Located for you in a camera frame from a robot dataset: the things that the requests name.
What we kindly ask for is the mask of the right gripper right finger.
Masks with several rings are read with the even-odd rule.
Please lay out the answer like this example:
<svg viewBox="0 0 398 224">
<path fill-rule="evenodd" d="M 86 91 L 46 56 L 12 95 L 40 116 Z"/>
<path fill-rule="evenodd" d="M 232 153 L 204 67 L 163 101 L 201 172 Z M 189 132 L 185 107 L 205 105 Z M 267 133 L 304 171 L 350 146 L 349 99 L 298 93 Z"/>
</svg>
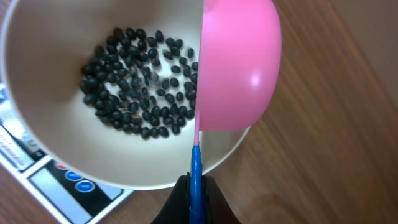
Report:
<svg viewBox="0 0 398 224">
<path fill-rule="evenodd" d="M 206 224 L 241 224 L 212 176 L 203 177 Z"/>
</svg>

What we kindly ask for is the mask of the pink scoop blue handle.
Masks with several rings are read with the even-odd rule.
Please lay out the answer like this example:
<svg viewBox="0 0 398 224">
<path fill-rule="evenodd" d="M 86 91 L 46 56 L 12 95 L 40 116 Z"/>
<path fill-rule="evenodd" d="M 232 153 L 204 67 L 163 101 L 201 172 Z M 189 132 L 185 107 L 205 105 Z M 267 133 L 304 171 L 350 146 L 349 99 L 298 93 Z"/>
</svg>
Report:
<svg viewBox="0 0 398 224">
<path fill-rule="evenodd" d="M 271 0 L 203 3 L 190 223 L 205 221 L 200 131 L 234 131 L 257 122 L 275 90 L 281 54 L 280 20 Z"/>
</svg>

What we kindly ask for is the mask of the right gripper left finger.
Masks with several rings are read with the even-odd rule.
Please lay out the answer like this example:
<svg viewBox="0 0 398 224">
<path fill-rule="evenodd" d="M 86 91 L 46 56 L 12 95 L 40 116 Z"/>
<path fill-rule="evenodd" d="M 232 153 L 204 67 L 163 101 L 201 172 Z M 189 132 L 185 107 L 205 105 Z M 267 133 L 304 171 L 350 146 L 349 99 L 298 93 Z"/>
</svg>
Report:
<svg viewBox="0 0 398 224">
<path fill-rule="evenodd" d="M 189 224 L 189 206 L 190 176 L 182 175 L 151 224 Z"/>
</svg>

